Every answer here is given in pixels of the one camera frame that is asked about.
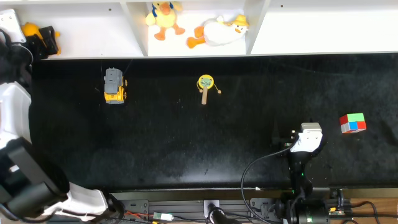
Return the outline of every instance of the colorful cube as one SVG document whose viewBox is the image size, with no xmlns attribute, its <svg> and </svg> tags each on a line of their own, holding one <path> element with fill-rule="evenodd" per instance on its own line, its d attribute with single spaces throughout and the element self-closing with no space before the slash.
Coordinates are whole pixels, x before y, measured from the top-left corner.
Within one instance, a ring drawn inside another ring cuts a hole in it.
<svg viewBox="0 0 398 224">
<path fill-rule="evenodd" d="M 341 132 L 357 133 L 366 130 L 365 118 L 362 113 L 346 114 L 340 118 Z"/>
</svg>

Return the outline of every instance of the stuffed duck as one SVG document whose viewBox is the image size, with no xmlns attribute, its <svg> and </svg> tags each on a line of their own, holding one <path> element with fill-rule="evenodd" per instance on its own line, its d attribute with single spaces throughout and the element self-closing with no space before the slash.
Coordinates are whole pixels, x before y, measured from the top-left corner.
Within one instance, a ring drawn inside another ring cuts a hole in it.
<svg viewBox="0 0 398 224">
<path fill-rule="evenodd" d="M 176 23 L 177 15 L 174 9 L 181 11 L 181 4 L 179 2 L 152 2 L 152 11 L 146 17 L 145 22 L 148 26 L 156 24 L 160 27 L 160 32 L 155 34 L 156 39 L 165 40 L 166 30 L 170 27 L 174 28 L 177 35 L 185 32 L 185 29 Z"/>
<path fill-rule="evenodd" d="M 220 46 L 234 42 L 246 34 L 249 24 L 246 16 L 238 15 L 232 23 L 224 22 L 222 16 L 217 20 L 209 20 L 204 26 L 195 29 L 195 37 L 187 39 L 189 48 L 194 48 L 198 44 L 207 43 L 210 46 Z"/>
</svg>

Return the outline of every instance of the yellow toy truck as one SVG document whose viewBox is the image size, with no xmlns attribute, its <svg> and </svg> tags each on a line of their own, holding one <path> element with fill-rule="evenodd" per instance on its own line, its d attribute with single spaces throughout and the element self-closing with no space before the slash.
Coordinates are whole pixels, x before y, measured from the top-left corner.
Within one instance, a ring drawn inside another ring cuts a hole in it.
<svg viewBox="0 0 398 224">
<path fill-rule="evenodd" d="M 105 71 L 105 102 L 109 104 L 122 104 L 127 98 L 127 80 L 122 71 L 117 68 L 108 68 Z"/>
</svg>

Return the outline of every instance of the black tabletop surface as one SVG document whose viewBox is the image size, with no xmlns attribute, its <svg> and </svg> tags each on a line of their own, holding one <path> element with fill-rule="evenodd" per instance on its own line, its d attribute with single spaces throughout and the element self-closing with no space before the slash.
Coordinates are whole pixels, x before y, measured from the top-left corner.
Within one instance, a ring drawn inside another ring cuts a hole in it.
<svg viewBox="0 0 398 224">
<path fill-rule="evenodd" d="M 309 172 L 334 187 L 397 187 L 398 55 L 60 60 L 34 65 L 30 134 L 84 187 L 111 190 L 239 187 L 245 167 L 282 135 L 319 122 L 327 144 Z M 125 105 L 104 102 L 104 73 L 122 70 Z M 196 81 L 214 77 L 201 104 Z M 342 134 L 339 117 L 368 129 Z M 248 187 L 286 188 L 287 160 L 248 173 Z"/>
</svg>

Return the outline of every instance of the white plush duck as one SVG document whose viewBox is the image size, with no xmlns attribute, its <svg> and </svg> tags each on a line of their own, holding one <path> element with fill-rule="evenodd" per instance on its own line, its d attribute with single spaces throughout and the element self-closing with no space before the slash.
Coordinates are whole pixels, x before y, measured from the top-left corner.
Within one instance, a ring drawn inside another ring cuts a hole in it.
<svg viewBox="0 0 398 224">
<path fill-rule="evenodd" d="M 246 34 L 249 24 L 246 16 L 238 15 L 232 23 L 224 22 L 224 18 L 219 16 L 217 20 L 209 20 L 204 26 L 195 29 L 195 37 L 189 37 L 187 45 L 194 48 L 198 44 L 207 43 L 210 46 L 220 46 L 234 42 Z"/>
</svg>

